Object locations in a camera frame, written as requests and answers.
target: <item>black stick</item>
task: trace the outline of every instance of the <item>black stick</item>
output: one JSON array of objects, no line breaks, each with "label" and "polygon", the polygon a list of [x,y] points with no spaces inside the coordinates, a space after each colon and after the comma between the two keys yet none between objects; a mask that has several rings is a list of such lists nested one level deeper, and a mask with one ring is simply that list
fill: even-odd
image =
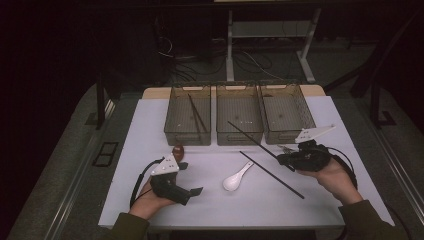
[{"label": "black stick", "polygon": [[290,189],[292,192],[294,192],[297,196],[299,196],[302,199],[305,199],[305,197],[300,194],[298,191],[294,190],[292,187],[290,187],[289,185],[287,185],[287,183],[283,182],[281,179],[279,179],[278,177],[276,177],[274,174],[272,174],[270,171],[266,170],[264,167],[262,167],[260,164],[258,164],[257,162],[255,162],[253,159],[251,159],[249,156],[247,156],[244,152],[240,151],[241,154],[243,154],[245,157],[247,157],[250,161],[252,161],[253,163],[255,163],[256,165],[258,165],[258,167],[262,168],[262,170],[264,170],[266,173],[268,173],[269,175],[271,175],[271,177],[275,178],[277,181],[279,181],[280,183],[282,183],[284,186],[286,186],[288,189]]},{"label": "black stick", "polygon": [[207,132],[208,130],[206,129],[206,126],[205,126],[205,124],[203,123],[203,120],[202,120],[202,118],[200,117],[200,114],[199,114],[199,112],[197,111],[197,108],[196,108],[196,106],[194,105],[194,102],[193,102],[193,99],[191,98],[191,96],[190,96],[190,94],[188,94],[188,98],[190,99],[190,103],[191,103],[191,108],[193,109],[193,112],[194,112],[194,118],[195,118],[195,120],[196,120],[196,116],[197,116],[197,118],[199,118],[199,120],[200,120],[200,124],[202,124],[202,128],[203,128],[203,130],[205,131],[205,132]]},{"label": "black stick", "polygon": [[[268,149],[266,149],[264,146],[262,146],[260,143],[258,143],[255,139],[253,139],[251,136],[249,136],[247,133],[243,132],[240,128],[238,128],[236,125],[232,124],[230,121],[228,121],[229,124],[231,124],[231,126],[235,127],[237,130],[239,130],[241,133],[243,133],[246,137],[248,137],[252,142],[254,142],[256,145],[258,145],[259,147],[261,147],[263,150],[265,150],[265,152],[267,152],[269,155],[273,156],[275,159],[278,160],[277,156],[275,156],[274,153],[270,152]],[[294,168],[292,168],[289,165],[284,165],[286,166],[288,169],[290,169],[292,172],[294,172]]]}]

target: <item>sleeve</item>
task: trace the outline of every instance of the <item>sleeve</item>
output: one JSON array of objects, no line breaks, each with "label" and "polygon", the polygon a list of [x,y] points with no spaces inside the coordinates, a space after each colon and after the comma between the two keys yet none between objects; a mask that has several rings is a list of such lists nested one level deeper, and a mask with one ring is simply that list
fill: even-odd
[{"label": "sleeve", "polygon": [[128,213],[121,213],[113,228],[99,240],[142,240],[150,223]]},{"label": "sleeve", "polygon": [[339,208],[348,240],[407,240],[399,229],[381,220],[368,200]]}]

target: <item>white table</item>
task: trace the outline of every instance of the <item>white table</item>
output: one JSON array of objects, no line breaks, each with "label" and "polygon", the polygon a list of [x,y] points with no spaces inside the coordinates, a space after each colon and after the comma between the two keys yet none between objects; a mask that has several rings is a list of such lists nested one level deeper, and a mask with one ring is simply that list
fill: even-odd
[{"label": "white table", "polygon": [[[311,96],[306,100],[317,127],[336,125],[335,130],[316,139],[317,143],[339,149],[350,158],[359,191],[371,201],[384,221],[393,224],[332,99]],[[138,175],[148,163],[171,152],[172,146],[168,146],[163,132],[167,106],[167,99],[139,100],[99,220],[100,226],[112,227],[119,213],[129,210]],[[215,109],[215,98],[212,98],[213,130],[216,129]],[[262,144],[276,155],[282,153],[279,147],[269,146],[264,140]],[[305,199],[299,198],[258,166],[252,166],[245,173],[236,191],[224,190],[222,181],[248,162],[238,152],[240,150],[304,195]],[[185,146],[185,151],[183,161],[189,166],[178,173],[177,185],[187,190],[204,189],[186,206],[176,204],[161,210],[150,221],[152,230],[316,229],[344,225],[338,211],[340,203],[315,179],[291,172],[257,146],[218,146],[216,132],[212,131],[210,146]]]}]

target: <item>wrist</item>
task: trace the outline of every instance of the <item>wrist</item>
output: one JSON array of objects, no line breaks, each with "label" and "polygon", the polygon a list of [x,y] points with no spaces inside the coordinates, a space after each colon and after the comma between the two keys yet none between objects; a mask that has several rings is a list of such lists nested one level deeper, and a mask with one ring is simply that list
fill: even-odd
[{"label": "wrist", "polygon": [[355,190],[343,197],[340,197],[339,200],[343,206],[346,206],[363,201],[364,199],[362,198],[361,194]]},{"label": "wrist", "polygon": [[138,199],[128,212],[131,215],[149,220],[156,212],[160,210],[160,206],[155,201],[149,199]]}]

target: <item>plastic bin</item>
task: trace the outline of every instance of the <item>plastic bin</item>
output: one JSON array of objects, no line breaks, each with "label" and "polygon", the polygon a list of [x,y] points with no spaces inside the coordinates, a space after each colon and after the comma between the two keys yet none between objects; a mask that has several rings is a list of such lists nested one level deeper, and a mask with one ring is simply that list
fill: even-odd
[{"label": "plastic bin", "polygon": [[256,83],[253,81],[218,82],[216,95],[218,145],[255,145],[243,133],[231,126],[228,121],[257,142],[261,142],[263,124]]},{"label": "plastic bin", "polygon": [[211,86],[209,82],[172,86],[164,127],[170,146],[211,144]]},{"label": "plastic bin", "polygon": [[261,113],[267,144],[293,144],[302,129],[315,128],[302,89],[284,81],[259,81]]}]

